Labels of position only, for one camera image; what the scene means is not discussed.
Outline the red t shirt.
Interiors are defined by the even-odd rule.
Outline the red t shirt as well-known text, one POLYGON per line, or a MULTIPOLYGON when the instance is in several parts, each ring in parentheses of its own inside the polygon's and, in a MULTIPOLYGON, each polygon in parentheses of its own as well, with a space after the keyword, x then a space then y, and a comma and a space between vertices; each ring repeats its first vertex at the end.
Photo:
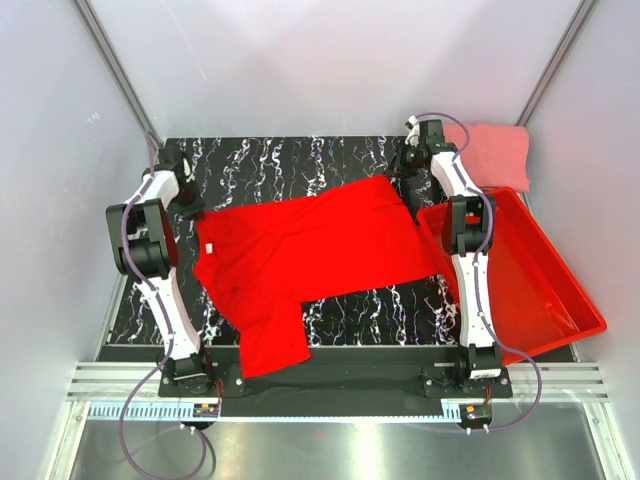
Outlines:
POLYGON ((194 275, 239 332, 244 377, 311 356, 307 302, 425 279, 439 262, 390 180, 207 212, 194 275))

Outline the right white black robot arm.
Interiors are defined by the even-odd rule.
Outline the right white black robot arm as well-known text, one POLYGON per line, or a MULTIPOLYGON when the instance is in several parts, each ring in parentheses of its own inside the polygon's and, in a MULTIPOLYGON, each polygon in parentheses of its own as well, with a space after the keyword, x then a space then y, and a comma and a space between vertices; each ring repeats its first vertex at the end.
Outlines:
POLYGON ((464 383, 481 382, 498 378, 503 367, 488 282, 495 201, 476 185, 463 165, 461 154, 471 141, 468 128, 462 128, 465 139, 460 147, 446 140, 442 120, 451 118, 441 113, 410 116, 405 122, 407 135, 385 175, 404 180, 427 169, 447 197, 443 243, 454 267, 461 314, 454 378, 464 383))

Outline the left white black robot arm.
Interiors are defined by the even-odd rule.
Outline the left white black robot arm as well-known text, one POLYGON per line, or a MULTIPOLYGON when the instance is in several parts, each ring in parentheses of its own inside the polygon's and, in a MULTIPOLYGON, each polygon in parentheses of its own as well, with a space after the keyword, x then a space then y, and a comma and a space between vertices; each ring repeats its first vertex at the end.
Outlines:
POLYGON ((137 284, 160 331, 164 356, 158 361, 159 394, 167 397, 203 396, 215 382, 212 361, 180 293, 179 252, 168 216, 173 204, 186 217, 202 213, 191 173, 183 151, 162 146, 158 162, 144 171, 135 193, 105 211, 116 268, 137 284))

